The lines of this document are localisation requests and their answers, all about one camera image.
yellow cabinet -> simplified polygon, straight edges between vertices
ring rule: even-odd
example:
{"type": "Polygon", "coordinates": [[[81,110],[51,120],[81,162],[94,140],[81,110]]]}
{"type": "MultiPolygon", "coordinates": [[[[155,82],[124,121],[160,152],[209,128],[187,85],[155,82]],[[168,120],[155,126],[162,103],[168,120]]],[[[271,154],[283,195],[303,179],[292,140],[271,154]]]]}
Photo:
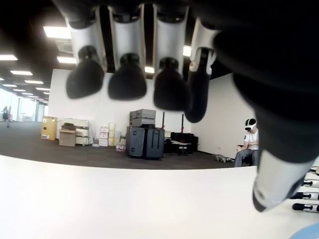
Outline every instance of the yellow cabinet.
{"type": "Polygon", "coordinates": [[[55,140],[57,121],[58,121],[57,117],[43,116],[42,128],[41,128],[41,139],[55,140]]]}

glass wall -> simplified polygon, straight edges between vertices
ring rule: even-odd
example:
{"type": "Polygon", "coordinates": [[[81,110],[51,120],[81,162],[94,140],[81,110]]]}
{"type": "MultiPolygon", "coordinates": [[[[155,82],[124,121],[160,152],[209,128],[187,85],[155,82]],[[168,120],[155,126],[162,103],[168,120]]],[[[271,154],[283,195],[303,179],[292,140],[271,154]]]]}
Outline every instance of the glass wall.
{"type": "Polygon", "coordinates": [[[17,120],[19,97],[11,92],[0,89],[0,120],[3,120],[2,113],[5,106],[8,109],[11,106],[12,120],[17,120]]]}
{"type": "Polygon", "coordinates": [[[25,117],[32,117],[32,121],[35,121],[36,101],[20,98],[20,115],[19,121],[25,121],[25,117]]]}
{"type": "Polygon", "coordinates": [[[11,106],[12,120],[25,121],[25,117],[31,117],[34,121],[36,101],[19,97],[11,92],[0,89],[0,120],[2,121],[2,113],[4,107],[11,106]]]}

white t-shirt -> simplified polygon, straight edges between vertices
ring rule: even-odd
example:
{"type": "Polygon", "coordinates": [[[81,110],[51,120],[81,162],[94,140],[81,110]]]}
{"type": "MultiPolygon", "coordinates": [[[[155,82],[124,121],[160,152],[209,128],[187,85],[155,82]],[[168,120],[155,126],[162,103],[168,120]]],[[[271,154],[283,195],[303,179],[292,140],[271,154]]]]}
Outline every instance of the white t-shirt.
{"type": "MultiPolygon", "coordinates": [[[[258,130],[255,133],[249,132],[249,133],[245,134],[244,141],[245,142],[259,142],[258,130]]],[[[259,149],[259,145],[248,146],[248,149],[258,150],[259,149]]]]}

blue object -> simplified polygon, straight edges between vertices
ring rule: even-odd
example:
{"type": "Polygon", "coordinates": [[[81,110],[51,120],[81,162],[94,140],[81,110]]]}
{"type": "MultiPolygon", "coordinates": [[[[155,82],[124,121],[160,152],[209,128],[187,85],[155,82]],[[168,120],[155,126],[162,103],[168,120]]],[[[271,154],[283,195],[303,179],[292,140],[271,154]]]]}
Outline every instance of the blue object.
{"type": "Polygon", "coordinates": [[[319,238],[319,223],[312,224],[308,227],[302,228],[290,239],[318,239],[319,238]]]}

person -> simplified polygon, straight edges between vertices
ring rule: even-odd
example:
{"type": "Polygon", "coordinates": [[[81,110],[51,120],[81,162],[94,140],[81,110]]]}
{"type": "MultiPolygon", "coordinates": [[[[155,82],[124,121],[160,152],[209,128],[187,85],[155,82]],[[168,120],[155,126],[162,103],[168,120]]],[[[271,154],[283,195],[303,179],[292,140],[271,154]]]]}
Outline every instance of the person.
{"type": "Polygon", "coordinates": [[[259,134],[257,122],[255,119],[248,119],[245,123],[245,129],[248,131],[244,137],[244,146],[236,146],[237,154],[235,157],[234,167],[241,167],[244,158],[251,156],[253,165],[258,165],[258,149],[259,149],[259,134]]]}
{"type": "Polygon", "coordinates": [[[6,127],[10,127],[10,122],[11,122],[11,106],[9,107],[9,110],[7,111],[7,120],[8,120],[8,123],[7,123],[7,126],[6,127]]]}
{"type": "Polygon", "coordinates": [[[4,121],[6,121],[8,119],[8,109],[6,106],[3,109],[2,118],[4,119],[4,121]]]}

